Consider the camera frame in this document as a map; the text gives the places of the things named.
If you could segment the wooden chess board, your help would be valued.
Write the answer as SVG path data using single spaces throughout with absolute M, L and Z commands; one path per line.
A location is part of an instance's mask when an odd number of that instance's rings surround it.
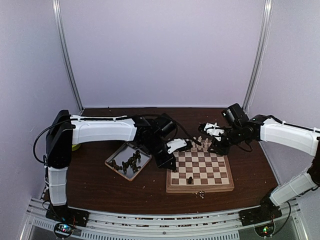
M 175 151 L 176 170 L 166 173 L 166 192 L 170 194 L 187 193 L 217 193 L 231 192 L 235 185 L 226 155 L 208 152 L 211 140 L 197 139 L 201 146 L 192 143 L 192 148 L 186 151 Z M 187 184 L 188 178 L 193 178 L 193 184 Z

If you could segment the black chess piece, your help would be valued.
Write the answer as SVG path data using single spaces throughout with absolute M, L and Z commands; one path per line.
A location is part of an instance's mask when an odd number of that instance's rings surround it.
M 190 176 L 190 177 L 188 178 L 187 184 L 188 184 L 188 185 L 192 185 L 192 184 L 193 184 L 193 177 L 192 177 L 192 176 Z

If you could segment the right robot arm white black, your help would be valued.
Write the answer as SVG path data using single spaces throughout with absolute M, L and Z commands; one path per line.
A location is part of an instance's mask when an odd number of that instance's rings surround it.
M 258 114 L 249 118 L 242 107 L 235 103 L 221 112 L 228 126 L 217 123 L 205 123 L 199 127 L 211 136 L 209 151 L 218 155 L 227 155 L 231 146 L 241 143 L 250 145 L 252 141 L 271 142 L 287 146 L 313 157 L 311 166 L 294 176 L 289 182 L 279 185 L 266 195 L 256 210 L 259 220 L 268 220 L 276 207 L 302 196 L 320 186 L 320 130 L 281 121 L 273 115 Z

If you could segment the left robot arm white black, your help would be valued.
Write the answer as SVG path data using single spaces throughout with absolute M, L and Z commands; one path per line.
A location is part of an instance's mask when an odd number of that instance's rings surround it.
M 134 142 L 152 155 L 159 168 L 175 169 L 174 151 L 186 146 L 183 139 L 166 141 L 176 129 L 176 123 L 166 114 L 92 117 L 71 115 L 61 110 L 51 126 L 42 131 L 46 135 L 46 153 L 38 162 L 47 170 L 47 186 L 52 213 L 61 222 L 72 218 L 67 204 L 67 171 L 72 159 L 72 146 L 89 142 Z

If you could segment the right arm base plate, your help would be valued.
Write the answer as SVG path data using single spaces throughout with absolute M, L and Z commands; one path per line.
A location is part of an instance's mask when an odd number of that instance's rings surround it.
M 238 214 L 243 227 L 271 221 L 282 216 L 282 212 L 279 209 L 270 212 L 262 210 L 260 207 L 241 210 Z

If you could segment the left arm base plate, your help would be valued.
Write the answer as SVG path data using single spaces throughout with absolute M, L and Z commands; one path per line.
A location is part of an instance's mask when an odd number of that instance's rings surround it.
M 85 210 L 74 208 L 59 208 L 54 207 L 49 209 L 45 217 L 57 222 L 67 223 L 72 226 L 86 227 L 90 213 Z

